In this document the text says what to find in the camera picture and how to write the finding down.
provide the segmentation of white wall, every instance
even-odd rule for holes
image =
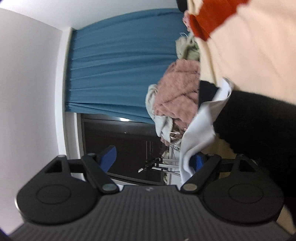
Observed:
[[[54,84],[61,31],[0,9],[0,227],[21,224],[17,191],[58,154]]]
[[[176,0],[3,0],[1,8],[21,13],[58,29],[80,29],[124,13],[176,8]]]

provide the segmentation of pink fluffy towel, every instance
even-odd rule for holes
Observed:
[[[158,82],[154,114],[180,119],[188,127],[198,109],[199,82],[198,61],[178,59],[172,63]]]

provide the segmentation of gray ribbed panel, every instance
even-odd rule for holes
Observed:
[[[210,215],[199,199],[175,186],[125,186],[104,196],[94,210],[70,224],[25,223],[15,241],[284,241],[289,235],[275,222],[256,227],[224,223]]]

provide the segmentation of green cloth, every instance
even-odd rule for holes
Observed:
[[[181,36],[176,40],[176,53],[178,59],[199,61],[200,49],[194,40],[193,33],[190,33],[188,37]]]

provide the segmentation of blue curtain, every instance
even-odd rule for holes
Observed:
[[[186,27],[178,9],[109,18],[73,32],[66,111],[153,123],[145,108],[150,84],[177,59],[175,40]]]

